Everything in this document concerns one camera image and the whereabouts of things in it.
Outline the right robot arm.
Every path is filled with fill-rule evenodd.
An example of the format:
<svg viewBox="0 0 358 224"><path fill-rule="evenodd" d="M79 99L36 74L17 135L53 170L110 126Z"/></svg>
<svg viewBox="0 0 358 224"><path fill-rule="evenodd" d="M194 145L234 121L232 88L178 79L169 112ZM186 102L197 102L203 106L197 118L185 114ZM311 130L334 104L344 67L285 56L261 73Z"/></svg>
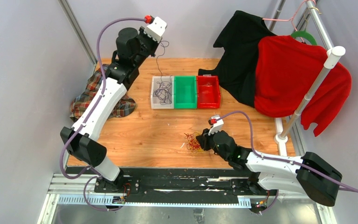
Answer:
<svg viewBox="0 0 358 224"><path fill-rule="evenodd" d="M234 170L247 173L248 189L253 194L264 190L285 190L307 195L314 202L335 205L342 174L313 152L304 156L283 157L253 152L235 143L225 131L209 134L208 129L196 136L204 151L213 150Z"/></svg>

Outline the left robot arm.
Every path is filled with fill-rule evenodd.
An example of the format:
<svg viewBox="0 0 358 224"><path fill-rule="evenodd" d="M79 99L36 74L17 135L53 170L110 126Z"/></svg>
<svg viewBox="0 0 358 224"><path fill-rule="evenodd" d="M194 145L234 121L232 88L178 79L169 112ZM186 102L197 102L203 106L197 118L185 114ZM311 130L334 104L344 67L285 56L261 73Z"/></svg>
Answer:
<svg viewBox="0 0 358 224"><path fill-rule="evenodd" d="M60 133L68 154L87 163L113 193L124 188L123 172L97 140L114 107L138 77L141 64L148 56L155 56L165 30L163 25L120 30L111 64L106 70L101 69L105 76L99 90L77 122L71 128L64 127Z"/></svg>

